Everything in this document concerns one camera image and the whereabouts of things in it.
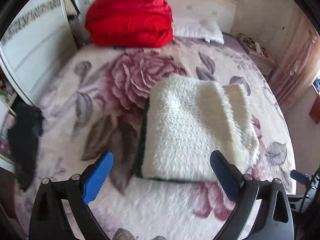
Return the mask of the white fluffy sweater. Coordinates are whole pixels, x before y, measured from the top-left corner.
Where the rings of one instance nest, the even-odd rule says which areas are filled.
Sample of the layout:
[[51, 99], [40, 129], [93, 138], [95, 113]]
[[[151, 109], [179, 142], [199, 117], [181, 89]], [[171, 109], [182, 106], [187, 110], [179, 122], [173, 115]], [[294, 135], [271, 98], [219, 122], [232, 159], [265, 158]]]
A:
[[210, 155], [220, 151], [241, 172], [258, 159], [247, 90], [172, 75], [150, 92], [142, 165], [147, 178], [216, 181]]

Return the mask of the black garment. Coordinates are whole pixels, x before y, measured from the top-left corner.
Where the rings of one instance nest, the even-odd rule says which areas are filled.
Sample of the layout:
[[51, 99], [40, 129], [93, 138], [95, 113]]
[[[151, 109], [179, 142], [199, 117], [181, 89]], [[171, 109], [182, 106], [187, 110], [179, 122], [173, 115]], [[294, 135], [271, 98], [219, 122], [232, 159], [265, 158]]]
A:
[[22, 191], [31, 186], [36, 170], [39, 137], [43, 133], [41, 109], [19, 103], [14, 125], [8, 130], [10, 153], [15, 164], [15, 176]]

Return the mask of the pink window curtain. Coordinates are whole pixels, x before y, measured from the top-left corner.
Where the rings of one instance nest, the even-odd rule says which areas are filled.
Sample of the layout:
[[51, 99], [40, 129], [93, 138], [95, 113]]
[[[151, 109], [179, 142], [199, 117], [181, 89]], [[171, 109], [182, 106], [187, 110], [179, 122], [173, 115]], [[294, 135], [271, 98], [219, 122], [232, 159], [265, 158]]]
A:
[[319, 72], [319, 33], [297, 5], [283, 45], [283, 58], [269, 86], [285, 113], [307, 92]]

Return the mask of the cluttered bedside table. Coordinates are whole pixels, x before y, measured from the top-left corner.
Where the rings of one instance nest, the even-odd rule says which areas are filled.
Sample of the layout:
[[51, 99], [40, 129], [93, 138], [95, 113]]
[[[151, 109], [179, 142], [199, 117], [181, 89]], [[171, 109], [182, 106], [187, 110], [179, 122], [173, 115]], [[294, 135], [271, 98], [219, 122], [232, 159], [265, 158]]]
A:
[[254, 42], [252, 38], [247, 37], [243, 33], [238, 33], [237, 41], [242, 45], [249, 58], [255, 63], [263, 76], [270, 77], [276, 63], [258, 42]]

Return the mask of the white pillow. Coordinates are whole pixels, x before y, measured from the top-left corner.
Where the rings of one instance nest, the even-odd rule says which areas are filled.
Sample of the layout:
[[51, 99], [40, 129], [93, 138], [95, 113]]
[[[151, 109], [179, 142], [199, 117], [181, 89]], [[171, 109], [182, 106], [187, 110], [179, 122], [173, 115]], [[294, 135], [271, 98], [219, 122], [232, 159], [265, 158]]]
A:
[[176, 37], [196, 38], [207, 43], [224, 44], [223, 34], [220, 30], [216, 16], [174, 15], [172, 23], [173, 35]]

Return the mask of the white wardrobe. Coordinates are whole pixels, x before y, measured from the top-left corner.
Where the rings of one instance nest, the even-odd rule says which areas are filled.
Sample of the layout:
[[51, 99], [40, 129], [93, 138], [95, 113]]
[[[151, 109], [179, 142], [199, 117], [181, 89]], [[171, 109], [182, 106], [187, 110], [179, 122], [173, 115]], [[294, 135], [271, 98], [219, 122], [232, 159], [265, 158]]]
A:
[[36, 105], [76, 51], [64, 0], [30, 0], [1, 39], [1, 68], [19, 97]]

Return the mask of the red folded blanket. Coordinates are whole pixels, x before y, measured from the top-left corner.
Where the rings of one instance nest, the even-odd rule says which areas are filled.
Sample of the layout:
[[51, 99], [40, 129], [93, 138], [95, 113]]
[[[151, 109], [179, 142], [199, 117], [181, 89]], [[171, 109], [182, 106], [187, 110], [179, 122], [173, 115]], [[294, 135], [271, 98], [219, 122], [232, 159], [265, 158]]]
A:
[[166, 0], [95, 0], [85, 29], [99, 46], [161, 48], [173, 40], [172, 22]]

